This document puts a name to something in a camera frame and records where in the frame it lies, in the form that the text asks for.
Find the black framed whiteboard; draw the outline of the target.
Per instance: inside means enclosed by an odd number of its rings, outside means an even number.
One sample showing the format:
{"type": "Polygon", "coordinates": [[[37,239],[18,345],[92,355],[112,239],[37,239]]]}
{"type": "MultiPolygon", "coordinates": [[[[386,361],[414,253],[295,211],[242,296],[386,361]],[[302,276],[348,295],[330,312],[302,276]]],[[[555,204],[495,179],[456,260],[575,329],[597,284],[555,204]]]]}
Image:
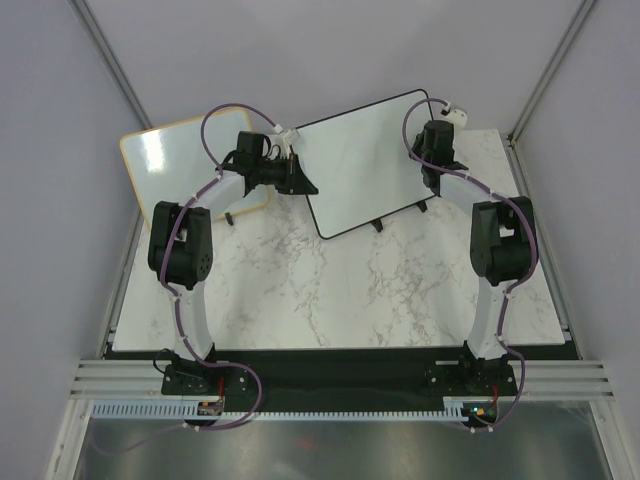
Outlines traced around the black framed whiteboard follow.
{"type": "Polygon", "coordinates": [[[307,202],[322,239],[380,229],[382,218],[433,197],[402,136],[406,112],[427,97],[416,89],[297,128],[293,149],[318,189],[307,202]]]}

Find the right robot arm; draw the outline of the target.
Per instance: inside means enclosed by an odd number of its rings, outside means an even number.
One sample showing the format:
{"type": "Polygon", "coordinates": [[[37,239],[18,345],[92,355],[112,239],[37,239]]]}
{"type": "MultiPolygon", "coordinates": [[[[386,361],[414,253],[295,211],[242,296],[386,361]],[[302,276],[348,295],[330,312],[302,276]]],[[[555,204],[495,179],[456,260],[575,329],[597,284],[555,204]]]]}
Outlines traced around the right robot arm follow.
{"type": "Polygon", "coordinates": [[[430,120],[410,149],[425,186],[469,216],[470,261],[479,280],[474,322],[458,363],[437,369],[429,380],[456,393],[512,394],[505,323],[511,293],[538,262],[533,206],[526,196],[505,197],[472,177],[455,160],[454,133],[453,124],[430,120]]]}

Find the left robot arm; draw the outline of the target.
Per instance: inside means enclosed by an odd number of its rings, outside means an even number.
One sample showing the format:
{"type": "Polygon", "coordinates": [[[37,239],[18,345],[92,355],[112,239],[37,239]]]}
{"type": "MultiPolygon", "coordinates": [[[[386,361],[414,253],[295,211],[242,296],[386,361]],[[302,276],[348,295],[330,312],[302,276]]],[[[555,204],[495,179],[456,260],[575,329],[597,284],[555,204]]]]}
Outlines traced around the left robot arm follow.
{"type": "Polygon", "coordinates": [[[274,133],[240,132],[213,180],[184,205],[160,201],[154,207],[147,263],[167,290],[175,331],[163,373],[164,395],[212,395],[224,378],[211,364],[216,352],[204,298],[214,263],[213,220],[258,186],[272,186],[283,195],[319,193],[293,149],[298,131],[276,126],[274,133]]]}

